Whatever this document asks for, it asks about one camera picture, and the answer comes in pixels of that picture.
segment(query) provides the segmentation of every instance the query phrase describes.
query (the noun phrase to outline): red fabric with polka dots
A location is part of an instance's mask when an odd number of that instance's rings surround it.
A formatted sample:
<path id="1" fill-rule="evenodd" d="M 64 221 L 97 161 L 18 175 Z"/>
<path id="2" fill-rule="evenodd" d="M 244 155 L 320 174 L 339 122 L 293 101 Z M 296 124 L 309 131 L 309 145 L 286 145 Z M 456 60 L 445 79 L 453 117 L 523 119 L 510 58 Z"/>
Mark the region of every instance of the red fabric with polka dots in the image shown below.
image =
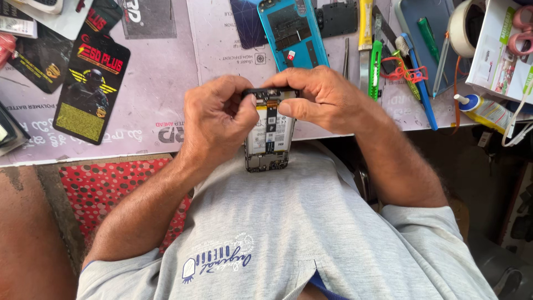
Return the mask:
<path id="1" fill-rule="evenodd" d="M 99 163 L 62 167 L 59 176 L 67 197 L 85 237 L 85 245 L 91 243 L 93 232 L 105 216 L 120 200 L 155 172 L 169 159 L 134 161 L 123 163 Z M 172 219 L 159 251 L 166 248 L 183 230 L 186 211 L 191 199 L 185 196 Z"/>

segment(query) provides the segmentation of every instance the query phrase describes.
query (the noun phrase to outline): tape roll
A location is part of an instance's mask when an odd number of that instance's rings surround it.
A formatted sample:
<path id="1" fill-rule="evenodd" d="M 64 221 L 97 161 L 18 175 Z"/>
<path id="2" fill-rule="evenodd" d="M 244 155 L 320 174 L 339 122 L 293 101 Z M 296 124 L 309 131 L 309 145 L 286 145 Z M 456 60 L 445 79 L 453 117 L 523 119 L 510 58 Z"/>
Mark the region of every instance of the tape roll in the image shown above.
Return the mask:
<path id="1" fill-rule="evenodd" d="M 450 33 L 450 44 L 454 51 L 464 58 L 474 57 L 475 47 L 472 45 L 467 34 L 467 16 L 469 11 L 473 9 L 472 6 L 477 6 L 483 12 L 485 11 L 485 3 L 483 0 L 469 0 L 464 1 L 459 4 L 454 12 L 451 14 L 449 20 L 449 33 Z"/>

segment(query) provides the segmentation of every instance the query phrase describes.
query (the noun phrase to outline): hand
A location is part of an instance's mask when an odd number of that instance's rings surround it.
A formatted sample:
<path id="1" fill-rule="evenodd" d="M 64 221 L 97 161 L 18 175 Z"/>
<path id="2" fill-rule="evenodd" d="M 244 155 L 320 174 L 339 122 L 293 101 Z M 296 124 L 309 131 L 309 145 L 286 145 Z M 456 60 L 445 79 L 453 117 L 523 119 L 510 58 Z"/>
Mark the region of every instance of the hand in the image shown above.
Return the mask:
<path id="1" fill-rule="evenodd" d="M 241 101 L 241 93 L 253 88 L 240 76 L 222 76 L 185 93 L 185 135 L 179 152 L 208 173 L 233 158 L 259 120 L 255 97 Z"/>
<path id="2" fill-rule="evenodd" d="M 362 114 L 384 114 L 366 93 L 326 66 L 311 70 L 286 69 L 268 79 L 262 87 L 272 86 L 290 86 L 303 91 L 305 99 L 284 100 L 278 108 L 280 114 L 309 121 L 332 133 L 356 133 L 366 127 L 364 118 L 360 117 Z"/>

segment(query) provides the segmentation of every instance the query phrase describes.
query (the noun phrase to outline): yellow glue bottle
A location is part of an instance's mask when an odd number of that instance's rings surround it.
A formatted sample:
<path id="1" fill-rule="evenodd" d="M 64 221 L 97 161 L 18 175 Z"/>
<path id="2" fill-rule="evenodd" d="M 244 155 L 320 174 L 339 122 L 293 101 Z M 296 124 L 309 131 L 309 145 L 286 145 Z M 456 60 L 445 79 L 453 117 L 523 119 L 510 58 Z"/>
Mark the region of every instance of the yellow glue bottle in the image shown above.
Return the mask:
<path id="1" fill-rule="evenodd" d="M 469 118 L 489 128 L 494 128 L 503 135 L 505 134 L 505 129 L 513 117 L 513 113 L 510 110 L 507 110 L 507 108 L 497 102 L 476 94 L 464 97 L 456 94 L 454 99 L 459 101 L 459 109 Z M 512 137 L 513 129 L 514 124 L 511 126 L 507 137 Z"/>

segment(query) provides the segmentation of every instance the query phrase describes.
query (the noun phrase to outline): man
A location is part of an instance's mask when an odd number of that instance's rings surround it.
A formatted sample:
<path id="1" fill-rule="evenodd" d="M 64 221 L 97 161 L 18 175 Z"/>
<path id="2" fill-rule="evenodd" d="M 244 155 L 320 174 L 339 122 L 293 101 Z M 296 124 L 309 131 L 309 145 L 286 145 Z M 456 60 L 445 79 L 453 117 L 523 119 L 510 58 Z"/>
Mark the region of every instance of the man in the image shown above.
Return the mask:
<path id="1" fill-rule="evenodd" d="M 248 173 L 241 144 L 259 116 L 239 94 L 252 85 L 223 76 L 186 93 L 179 154 L 100 226 L 79 299 L 496 299 L 439 178 L 377 103 L 324 66 L 263 86 L 303 90 L 281 114 L 355 134 L 381 215 L 319 145 L 295 144 L 284 170 Z M 183 233 L 161 256 L 193 187 Z"/>
<path id="2" fill-rule="evenodd" d="M 100 88 L 102 72 L 92 69 L 85 74 L 86 82 L 76 82 L 68 87 L 66 103 L 100 118 L 109 108 L 106 94 Z"/>

